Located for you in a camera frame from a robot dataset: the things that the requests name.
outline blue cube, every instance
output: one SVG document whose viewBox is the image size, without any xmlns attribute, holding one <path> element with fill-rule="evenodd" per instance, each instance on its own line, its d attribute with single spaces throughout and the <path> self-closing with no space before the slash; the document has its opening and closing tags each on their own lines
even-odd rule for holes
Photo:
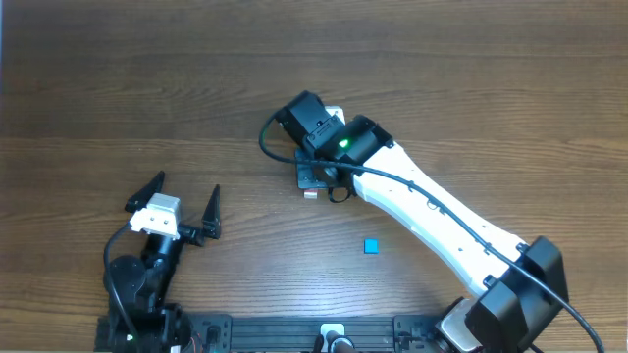
<svg viewBox="0 0 628 353">
<path fill-rule="evenodd" d="M 364 239 L 364 253 L 365 254 L 379 254 L 377 239 Z"/>
</svg>

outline brown wooden surface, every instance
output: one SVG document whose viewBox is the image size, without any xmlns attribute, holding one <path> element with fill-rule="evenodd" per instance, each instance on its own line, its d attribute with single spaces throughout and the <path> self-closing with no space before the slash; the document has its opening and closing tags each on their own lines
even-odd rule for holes
<svg viewBox="0 0 628 353">
<path fill-rule="evenodd" d="M 626 348 L 628 2 L 9 0 L 0 348 L 89 350 L 102 249 L 156 172 L 223 238 L 170 299 L 237 316 L 437 313 L 452 272 L 360 200 L 307 201 L 262 122 L 302 89 L 365 114 L 480 215 L 564 255 L 572 303 Z M 271 145 L 292 144 L 275 126 Z M 363 239 L 381 254 L 362 254 Z M 128 235 L 117 253 L 136 253 Z M 593 349 L 564 313 L 539 339 Z"/>
</svg>

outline wood grain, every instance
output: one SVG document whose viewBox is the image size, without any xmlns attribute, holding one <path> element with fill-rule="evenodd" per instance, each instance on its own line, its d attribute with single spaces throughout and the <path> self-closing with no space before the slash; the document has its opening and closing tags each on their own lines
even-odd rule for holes
<svg viewBox="0 0 628 353">
<path fill-rule="evenodd" d="M 304 200 L 293 167 L 261 154 L 259 127 L 302 89 L 381 123 L 491 222 L 549 236 L 572 302 L 607 348 L 627 348 L 628 3 L 4 5 L 0 348 L 92 348 L 102 248 L 159 170 L 191 222 L 222 185 L 224 236 L 185 253 L 171 290 L 188 311 L 437 313 L 463 294 L 392 218 Z M 293 148 L 276 127 L 270 139 Z M 366 237 L 380 255 L 362 254 Z M 565 314 L 538 345 L 593 347 Z"/>
</svg>

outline wooden table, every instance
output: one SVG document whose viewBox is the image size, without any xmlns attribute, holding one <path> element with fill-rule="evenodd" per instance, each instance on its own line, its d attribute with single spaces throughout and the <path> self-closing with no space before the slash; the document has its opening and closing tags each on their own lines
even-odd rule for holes
<svg viewBox="0 0 628 353">
<path fill-rule="evenodd" d="M 190 312 L 438 313 L 464 294 L 391 217 L 305 200 L 293 166 L 259 151 L 263 121 L 303 89 L 379 122 L 491 222 L 558 244 L 572 303 L 626 348 L 627 2 L 4 5 L 0 348 L 92 349 L 103 246 L 159 170 L 192 223 L 222 185 L 223 237 L 188 249 L 172 286 Z M 291 153 L 276 126 L 270 139 Z M 564 313 L 538 345 L 593 349 Z"/>
</svg>

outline wooden tabletop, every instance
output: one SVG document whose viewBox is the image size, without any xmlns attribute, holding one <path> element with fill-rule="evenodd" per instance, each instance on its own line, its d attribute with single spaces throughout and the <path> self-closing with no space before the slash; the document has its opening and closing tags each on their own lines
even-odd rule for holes
<svg viewBox="0 0 628 353">
<path fill-rule="evenodd" d="M 259 151 L 309 89 L 490 222 L 555 242 L 571 302 L 626 349 L 627 2 L 9 0 L 4 16 L 0 348 L 93 348 L 103 247 L 160 170 L 191 223 L 222 186 L 223 237 L 186 250 L 170 291 L 189 312 L 438 313 L 464 295 L 393 218 L 305 200 Z M 593 349 L 565 313 L 538 345 Z"/>
</svg>

